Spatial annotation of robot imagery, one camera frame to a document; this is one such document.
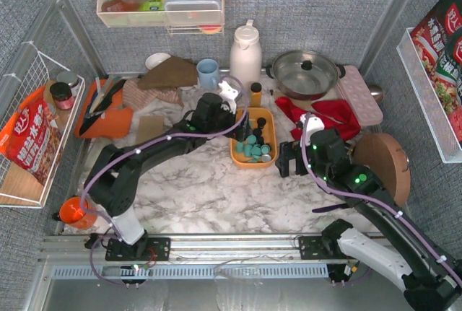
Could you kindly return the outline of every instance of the white thermos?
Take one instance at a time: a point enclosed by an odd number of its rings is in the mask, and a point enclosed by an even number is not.
[[[236,29],[230,55],[230,74],[247,89],[260,81],[261,73],[260,35],[252,24],[253,20],[248,20],[246,25]]]

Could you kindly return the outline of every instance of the black mounting plate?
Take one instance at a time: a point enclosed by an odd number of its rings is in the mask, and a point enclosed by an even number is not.
[[[148,237],[145,249],[138,254],[136,253],[136,247],[127,245],[117,239],[110,239],[105,259],[107,262],[126,262],[133,260],[147,262],[152,257],[152,251],[149,250],[150,248],[156,253],[157,262],[168,261],[170,255],[170,238]]]
[[[347,259],[343,253],[329,253],[319,235],[298,237],[298,248],[302,260]]]

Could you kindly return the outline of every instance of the gray fabric wall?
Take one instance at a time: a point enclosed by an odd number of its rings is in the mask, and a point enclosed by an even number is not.
[[[409,156],[412,218],[435,242],[462,258],[462,165],[442,163],[396,51],[405,29],[417,25],[437,1],[409,0],[366,80],[386,91],[383,130]]]
[[[107,28],[96,0],[71,0],[108,73],[144,72],[156,52],[212,57],[229,66],[234,30],[254,19],[263,62],[294,49],[321,52],[335,62],[359,66],[372,32],[391,0],[225,0],[223,35],[168,35],[165,27]]]
[[[47,0],[0,0],[0,75],[24,40],[27,31]],[[44,53],[86,79],[92,73],[59,13],[46,30]],[[56,68],[51,76],[56,75]],[[44,209],[0,208],[0,310],[21,310],[30,287],[40,244],[51,235],[56,222],[51,214],[59,210],[69,188],[69,179],[81,141],[71,137],[63,153]]]

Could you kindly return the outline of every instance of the gray floor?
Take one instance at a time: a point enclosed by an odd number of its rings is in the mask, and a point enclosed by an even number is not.
[[[377,273],[345,286],[324,279],[150,281],[137,290],[96,280],[52,283],[46,311],[410,311],[402,293]]]

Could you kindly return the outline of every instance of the blue mug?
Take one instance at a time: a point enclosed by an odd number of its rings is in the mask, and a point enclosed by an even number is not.
[[[218,89],[219,67],[215,60],[206,58],[197,64],[199,84],[204,89]]]

